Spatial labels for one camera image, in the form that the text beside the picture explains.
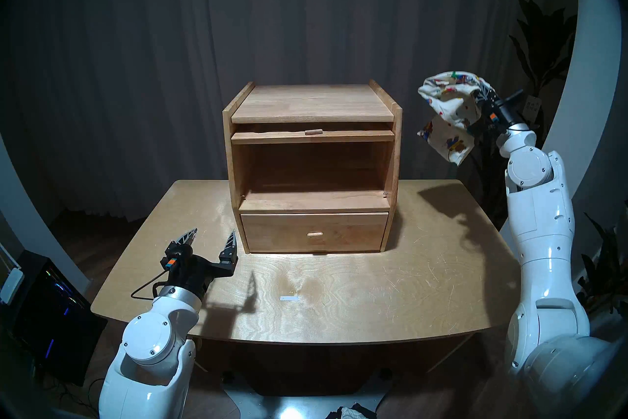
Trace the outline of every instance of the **cabinet top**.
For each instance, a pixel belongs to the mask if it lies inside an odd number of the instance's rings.
[[[368,84],[255,86],[233,123],[392,122]]]

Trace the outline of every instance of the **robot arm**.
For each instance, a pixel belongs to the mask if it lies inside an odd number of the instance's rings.
[[[518,374],[532,351],[556,336],[589,336],[589,319],[572,287],[575,218],[556,152],[534,147],[536,135],[523,123],[510,127],[500,152],[510,229],[521,265],[521,302],[508,329],[507,358]]]
[[[118,353],[109,366],[99,400],[99,415],[108,418],[180,418],[192,367],[194,342],[186,339],[198,322],[198,311],[209,284],[234,274],[235,232],[211,263],[192,253],[196,229],[170,243],[161,260],[168,281],[153,299],[151,310],[129,322]]]
[[[505,363],[522,377],[540,412],[566,415],[589,392],[619,346],[589,336],[589,318],[572,287],[575,218],[555,152],[494,92],[479,100],[502,133],[510,230],[521,265],[521,302],[510,319]]]

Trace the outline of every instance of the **hanging tag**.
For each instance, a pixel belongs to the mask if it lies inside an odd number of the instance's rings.
[[[528,96],[526,99],[526,106],[523,108],[523,118],[528,123],[534,123],[537,114],[539,114],[539,108],[541,107],[541,99],[534,96]]]

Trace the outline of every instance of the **wooden shelf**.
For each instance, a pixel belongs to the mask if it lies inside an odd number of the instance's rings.
[[[234,145],[262,143],[321,143],[321,142],[389,142],[394,140],[390,130],[332,130],[308,134],[302,131],[236,132]]]
[[[231,123],[393,122],[368,85],[255,86]]]
[[[390,202],[381,190],[255,192],[250,190],[240,213],[351,213],[387,212]]]

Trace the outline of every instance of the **clothing pile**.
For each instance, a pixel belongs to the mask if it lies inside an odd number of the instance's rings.
[[[418,133],[444,159],[460,165],[473,150],[469,127],[480,119],[477,98],[486,98],[492,87],[470,72],[449,71],[428,77],[419,94],[437,113]]]

